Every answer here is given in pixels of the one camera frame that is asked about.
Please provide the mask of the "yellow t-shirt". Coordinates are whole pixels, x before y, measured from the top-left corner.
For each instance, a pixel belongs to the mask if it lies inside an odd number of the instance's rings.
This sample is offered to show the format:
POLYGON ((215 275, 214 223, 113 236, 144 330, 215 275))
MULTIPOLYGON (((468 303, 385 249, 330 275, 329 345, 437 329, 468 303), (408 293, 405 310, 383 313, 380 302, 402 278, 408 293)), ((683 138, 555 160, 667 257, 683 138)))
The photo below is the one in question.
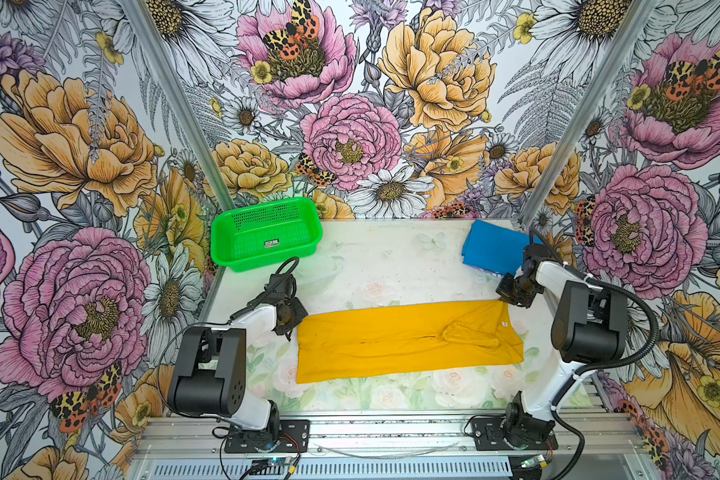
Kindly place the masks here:
POLYGON ((300 384, 524 361, 509 306, 498 300, 310 315, 297 339, 300 384))

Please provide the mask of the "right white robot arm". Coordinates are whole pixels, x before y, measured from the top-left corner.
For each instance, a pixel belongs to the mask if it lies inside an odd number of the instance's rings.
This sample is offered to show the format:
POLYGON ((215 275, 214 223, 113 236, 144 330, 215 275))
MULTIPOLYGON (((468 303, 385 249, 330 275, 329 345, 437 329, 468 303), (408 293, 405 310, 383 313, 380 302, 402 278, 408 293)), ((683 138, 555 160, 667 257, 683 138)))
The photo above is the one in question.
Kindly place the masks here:
POLYGON ((587 366, 604 367, 618 361, 625 350, 628 297, 612 285, 577 273, 553 258, 552 250, 532 243, 523 251, 516 274, 506 274, 497 288, 502 301, 521 308, 538 295, 556 298, 551 323, 552 352, 543 382, 518 393, 506 409, 502 430, 509 437, 542 439, 555 426, 553 414, 588 373, 587 366))

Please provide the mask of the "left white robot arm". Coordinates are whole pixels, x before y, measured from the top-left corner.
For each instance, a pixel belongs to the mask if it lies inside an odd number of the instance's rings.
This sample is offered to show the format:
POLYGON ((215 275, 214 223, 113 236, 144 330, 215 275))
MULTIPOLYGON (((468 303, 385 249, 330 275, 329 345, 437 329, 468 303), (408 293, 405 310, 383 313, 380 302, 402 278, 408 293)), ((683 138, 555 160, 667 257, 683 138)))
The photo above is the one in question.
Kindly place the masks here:
POLYGON ((279 412, 274 402, 247 387, 247 349, 274 333, 289 338, 307 312, 296 296, 291 273, 276 273, 252 301, 222 325, 188 328, 168 387, 166 403, 177 414, 210 417, 247 432, 277 436, 279 412))

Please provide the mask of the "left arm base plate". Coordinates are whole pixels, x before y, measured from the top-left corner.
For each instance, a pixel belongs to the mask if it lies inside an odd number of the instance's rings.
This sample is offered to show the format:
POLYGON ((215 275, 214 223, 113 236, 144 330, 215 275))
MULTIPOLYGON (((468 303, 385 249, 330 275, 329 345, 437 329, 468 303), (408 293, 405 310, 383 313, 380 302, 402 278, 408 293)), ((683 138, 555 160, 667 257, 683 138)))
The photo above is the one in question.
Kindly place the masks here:
POLYGON ((305 453, 310 429, 309 420, 271 421, 264 430, 240 430, 227 434, 222 450, 227 454, 305 453))

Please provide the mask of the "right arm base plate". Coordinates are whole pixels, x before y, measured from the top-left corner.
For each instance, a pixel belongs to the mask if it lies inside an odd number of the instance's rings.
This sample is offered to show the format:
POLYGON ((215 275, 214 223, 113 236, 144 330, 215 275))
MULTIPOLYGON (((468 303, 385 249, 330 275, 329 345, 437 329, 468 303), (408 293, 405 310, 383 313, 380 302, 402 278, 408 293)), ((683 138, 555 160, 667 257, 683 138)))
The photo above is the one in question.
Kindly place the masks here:
POLYGON ((554 421, 532 417, 509 425, 503 416, 475 416, 468 420, 464 433, 473 440, 477 451, 555 451, 559 445, 554 427, 554 421))

